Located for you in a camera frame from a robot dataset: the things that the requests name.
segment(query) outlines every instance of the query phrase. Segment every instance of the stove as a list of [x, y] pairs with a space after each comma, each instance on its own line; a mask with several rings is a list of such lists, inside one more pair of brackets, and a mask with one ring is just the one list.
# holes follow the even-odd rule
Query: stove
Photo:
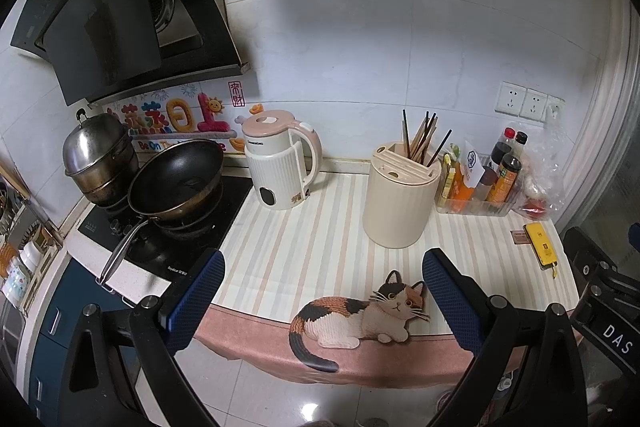
[[[189, 234], [162, 231], [153, 223], [142, 227], [125, 259], [170, 282], [186, 275], [206, 248], [219, 248], [254, 186], [251, 178], [222, 176], [222, 195], [213, 211], [206, 214], [207, 232], [189, 239]], [[124, 235], [142, 219], [128, 205], [105, 209], [94, 206], [78, 230], [109, 251], [115, 250]]]

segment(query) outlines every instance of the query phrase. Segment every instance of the yellow lighter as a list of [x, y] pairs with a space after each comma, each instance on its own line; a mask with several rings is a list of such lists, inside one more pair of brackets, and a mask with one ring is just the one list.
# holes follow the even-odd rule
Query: yellow lighter
[[533, 245], [533, 250], [536, 252], [540, 268], [543, 270], [551, 268], [555, 279], [558, 274], [556, 270], [558, 258], [556, 257], [554, 247], [551, 246], [551, 241], [549, 241], [546, 235], [545, 229], [540, 223], [529, 223], [524, 226], [524, 230], [527, 232], [529, 240]]

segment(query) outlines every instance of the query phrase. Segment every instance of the calico cat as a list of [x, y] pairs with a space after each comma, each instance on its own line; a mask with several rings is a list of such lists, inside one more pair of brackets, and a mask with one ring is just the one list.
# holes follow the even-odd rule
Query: calico cat
[[369, 301], [345, 297], [322, 297], [309, 302], [291, 321], [289, 346], [293, 354], [313, 369], [326, 373], [338, 371], [333, 360], [322, 359], [306, 349], [302, 333], [318, 341], [322, 347], [353, 349], [360, 339], [404, 342], [409, 333], [407, 320], [429, 315], [422, 311], [424, 281], [413, 286], [402, 282], [400, 274], [392, 270], [385, 283], [374, 291]]

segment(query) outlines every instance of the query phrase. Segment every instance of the kettle handle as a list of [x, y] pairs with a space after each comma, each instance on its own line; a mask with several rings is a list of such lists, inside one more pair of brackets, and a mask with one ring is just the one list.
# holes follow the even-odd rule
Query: kettle handle
[[[304, 191], [311, 182], [316, 179], [318, 172], [320, 172], [320, 164], [322, 163], [322, 144], [320, 143], [318, 133], [316, 133], [313, 127], [308, 123], [294, 120], [289, 125], [289, 131], [300, 136], [309, 144], [309, 149], [311, 149], [311, 172], [302, 179], [302, 189]], [[304, 165], [301, 165], [300, 169], [302, 172], [306, 172]]]

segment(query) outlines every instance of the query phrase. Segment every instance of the white kettle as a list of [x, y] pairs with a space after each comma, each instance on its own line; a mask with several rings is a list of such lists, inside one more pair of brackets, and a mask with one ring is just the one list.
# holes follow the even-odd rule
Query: white kettle
[[[289, 111], [272, 110], [244, 120], [242, 134], [244, 154], [260, 203], [286, 210], [305, 200], [322, 161], [320, 138], [313, 127], [296, 120]], [[301, 139], [311, 149], [309, 174]]]

